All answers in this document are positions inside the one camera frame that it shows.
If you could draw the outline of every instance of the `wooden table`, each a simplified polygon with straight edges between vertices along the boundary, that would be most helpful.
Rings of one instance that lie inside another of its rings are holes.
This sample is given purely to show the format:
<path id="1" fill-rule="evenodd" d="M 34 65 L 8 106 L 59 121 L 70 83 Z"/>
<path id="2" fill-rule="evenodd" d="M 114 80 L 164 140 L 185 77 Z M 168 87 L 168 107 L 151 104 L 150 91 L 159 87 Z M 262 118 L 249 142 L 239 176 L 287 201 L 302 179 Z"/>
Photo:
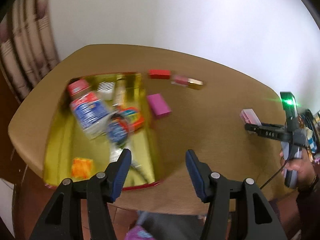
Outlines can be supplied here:
<path id="1" fill-rule="evenodd" d="M 170 69 L 207 82 L 203 90 L 147 78 L 148 69 Z M 71 78 L 112 72 L 144 73 L 148 94 L 161 93 L 172 109 L 156 121 L 166 178 L 152 188 L 123 192 L 115 205 L 124 209 L 172 214 L 206 213 L 196 197 L 185 163 L 194 149 L 228 179 L 253 178 L 262 185 L 279 168 L 280 143 L 249 135 L 239 113 L 254 109 L 263 122 L 284 123 L 285 113 L 269 87 L 236 70 L 180 52 L 133 45 L 89 45 L 58 64 L 23 101 L 9 125 L 9 136 L 22 159 L 40 177 L 50 123 Z M 264 189 L 268 199 L 288 192 L 279 174 Z"/>

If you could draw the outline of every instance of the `red box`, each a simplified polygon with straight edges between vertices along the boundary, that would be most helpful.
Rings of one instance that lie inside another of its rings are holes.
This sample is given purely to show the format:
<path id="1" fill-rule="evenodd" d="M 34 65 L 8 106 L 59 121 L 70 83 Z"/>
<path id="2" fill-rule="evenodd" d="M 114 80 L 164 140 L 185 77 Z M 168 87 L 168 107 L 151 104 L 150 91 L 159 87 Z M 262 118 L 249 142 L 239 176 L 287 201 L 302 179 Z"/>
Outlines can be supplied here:
<path id="1" fill-rule="evenodd" d="M 170 79 L 171 71 L 163 69 L 150 69 L 149 77 L 154 79 Z"/>

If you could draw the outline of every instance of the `white wall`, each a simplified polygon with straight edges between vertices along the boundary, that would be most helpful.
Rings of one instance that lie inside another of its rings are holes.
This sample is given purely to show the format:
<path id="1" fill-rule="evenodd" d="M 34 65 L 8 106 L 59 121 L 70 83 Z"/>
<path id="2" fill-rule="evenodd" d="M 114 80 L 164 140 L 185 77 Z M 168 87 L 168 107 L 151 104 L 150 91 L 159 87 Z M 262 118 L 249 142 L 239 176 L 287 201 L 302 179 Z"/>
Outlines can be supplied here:
<path id="1" fill-rule="evenodd" d="M 301 0 L 50 0 L 50 14 L 61 59 L 94 43 L 171 49 L 320 109 L 320 31 Z"/>
<path id="2" fill-rule="evenodd" d="M 14 236 L 12 223 L 12 197 L 13 184 L 4 179 L 0 179 L 0 216 L 10 233 Z"/>

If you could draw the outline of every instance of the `orange sponge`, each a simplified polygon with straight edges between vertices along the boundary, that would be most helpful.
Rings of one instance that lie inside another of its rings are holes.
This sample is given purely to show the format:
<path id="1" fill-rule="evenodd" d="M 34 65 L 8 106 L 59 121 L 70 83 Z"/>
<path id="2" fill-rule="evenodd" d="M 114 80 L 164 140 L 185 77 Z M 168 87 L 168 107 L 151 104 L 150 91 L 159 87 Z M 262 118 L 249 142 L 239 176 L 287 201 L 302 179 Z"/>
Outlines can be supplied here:
<path id="1" fill-rule="evenodd" d="M 93 172 L 93 160 L 74 158 L 71 167 L 71 176 L 77 179 L 89 179 Z"/>

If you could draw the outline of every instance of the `metal screw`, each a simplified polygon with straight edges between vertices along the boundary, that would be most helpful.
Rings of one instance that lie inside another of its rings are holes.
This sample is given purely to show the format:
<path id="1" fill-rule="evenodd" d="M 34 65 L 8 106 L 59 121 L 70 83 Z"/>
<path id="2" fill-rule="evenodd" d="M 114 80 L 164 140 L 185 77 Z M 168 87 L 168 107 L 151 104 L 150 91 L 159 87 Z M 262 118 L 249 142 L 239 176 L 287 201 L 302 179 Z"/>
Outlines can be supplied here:
<path id="1" fill-rule="evenodd" d="M 251 178 L 247 178 L 245 182 L 248 183 L 249 185 L 252 185 L 254 183 L 254 180 Z"/>
<path id="2" fill-rule="evenodd" d="M 96 176 L 97 176 L 98 179 L 103 179 L 106 176 L 106 174 L 103 171 L 100 171 L 100 172 L 97 173 Z"/>
<path id="3" fill-rule="evenodd" d="M 214 179 L 218 179 L 218 178 L 220 178 L 220 174 L 217 172 L 213 172 L 213 173 L 211 173 L 211 177 Z"/>
<path id="4" fill-rule="evenodd" d="M 63 181 L 62 181 L 62 184 L 63 185 L 69 185 L 71 183 L 71 179 L 64 179 Z"/>

